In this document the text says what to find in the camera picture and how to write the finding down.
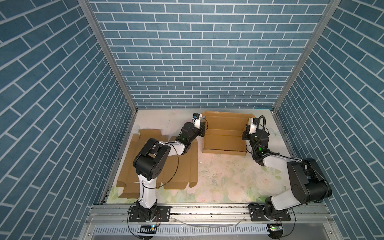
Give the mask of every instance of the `flattened cardboard box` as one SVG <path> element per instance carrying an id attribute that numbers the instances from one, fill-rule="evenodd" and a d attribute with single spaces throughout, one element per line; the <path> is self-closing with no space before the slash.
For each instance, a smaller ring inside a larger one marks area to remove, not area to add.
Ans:
<path id="1" fill-rule="evenodd" d="M 140 129 L 140 134 L 133 134 L 129 143 L 126 158 L 121 168 L 117 187 L 123 187 L 124 190 L 119 198 L 139 198 L 139 178 L 136 169 L 133 167 L 133 160 L 139 154 L 142 147 L 151 137 L 159 141 L 168 141 L 168 136 L 161 135 L 159 129 Z M 166 183 L 175 173 L 177 166 L 177 156 L 169 156 L 163 167 L 162 172 L 157 177 L 156 186 Z M 197 141 L 193 141 L 189 151 L 179 156 L 179 167 L 173 179 L 164 186 L 164 189 L 185 189 L 189 183 L 189 187 L 197 184 Z"/>
<path id="2" fill-rule="evenodd" d="M 205 111 L 208 129 L 205 132 L 203 152 L 229 155 L 245 155 L 246 141 L 241 136 L 253 114 Z"/>

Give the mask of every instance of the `floral tablecloth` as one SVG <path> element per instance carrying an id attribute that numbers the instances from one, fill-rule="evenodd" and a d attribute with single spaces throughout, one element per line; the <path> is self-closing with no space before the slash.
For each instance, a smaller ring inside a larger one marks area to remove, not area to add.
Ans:
<path id="1" fill-rule="evenodd" d="M 268 128 L 270 142 L 281 141 L 276 128 Z M 286 173 L 258 165 L 252 156 L 202 153 L 202 138 L 198 137 L 199 178 L 195 187 L 184 190 L 156 190 L 159 203 L 186 202 L 264 202 L 265 198 L 288 189 Z M 136 199 L 121 199 L 123 188 L 112 187 L 108 204 L 132 203 Z"/>

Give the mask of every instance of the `cardboard box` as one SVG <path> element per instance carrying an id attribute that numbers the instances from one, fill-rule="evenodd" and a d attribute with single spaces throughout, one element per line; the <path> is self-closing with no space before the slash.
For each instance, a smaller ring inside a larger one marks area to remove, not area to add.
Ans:
<path id="1" fill-rule="evenodd" d="M 161 135 L 159 129 L 140 129 L 140 134 L 133 134 L 129 143 L 127 155 L 124 159 L 118 180 L 117 187 L 124 190 L 119 198 L 139 198 L 139 178 L 136 169 L 133 167 L 133 160 L 139 154 L 142 147 L 151 137 L 159 141 L 168 141 L 168 136 Z M 157 177 L 156 186 L 166 183 L 175 173 L 177 166 L 177 156 L 169 156 L 163 167 L 162 172 Z M 189 151 L 179 156 L 179 167 L 173 179 L 164 186 L 164 189 L 185 189 L 188 185 L 194 187 L 197 184 L 197 141 L 193 141 Z"/>
<path id="2" fill-rule="evenodd" d="M 206 111 L 202 113 L 208 121 L 208 130 L 205 132 L 203 152 L 245 155 L 246 141 L 241 136 L 253 114 L 222 113 Z"/>

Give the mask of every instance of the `brown cardboard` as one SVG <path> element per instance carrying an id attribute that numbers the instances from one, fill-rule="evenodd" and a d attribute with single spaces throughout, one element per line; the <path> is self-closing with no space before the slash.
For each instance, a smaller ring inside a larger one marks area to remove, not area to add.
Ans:
<path id="1" fill-rule="evenodd" d="M 203 152 L 229 155 L 245 155 L 246 141 L 241 135 L 253 114 L 223 113 L 206 111 L 202 113 L 207 119 L 208 129 L 205 132 Z"/>
<path id="2" fill-rule="evenodd" d="M 140 129 L 139 134 L 133 134 L 129 144 L 126 158 L 118 176 L 117 187 L 124 187 L 119 198 L 139 198 L 139 178 L 136 169 L 133 167 L 133 160 L 138 155 L 147 140 L 151 137 L 159 141 L 168 141 L 168 136 L 161 135 L 159 129 Z M 175 173 L 177 166 L 177 156 L 169 156 L 161 174 L 157 177 L 156 186 L 166 183 Z M 190 183 L 190 187 L 197 184 L 197 141 L 191 144 L 190 150 L 179 156 L 179 167 L 175 177 L 164 186 L 165 189 L 185 189 Z"/>

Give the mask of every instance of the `blue brick wall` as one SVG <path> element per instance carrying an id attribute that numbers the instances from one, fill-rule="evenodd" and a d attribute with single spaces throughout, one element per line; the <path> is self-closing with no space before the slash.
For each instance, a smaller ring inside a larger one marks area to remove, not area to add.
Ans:
<path id="1" fill-rule="evenodd" d="M 91 0 L 138 108 L 271 108 L 329 0 Z"/>
<path id="2" fill-rule="evenodd" d="M 384 1 L 342 0 L 277 114 L 331 181 L 345 239 L 384 233 Z"/>
<path id="3" fill-rule="evenodd" d="M 77 0 L 0 1 L 0 239 L 72 239 L 132 112 Z"/>

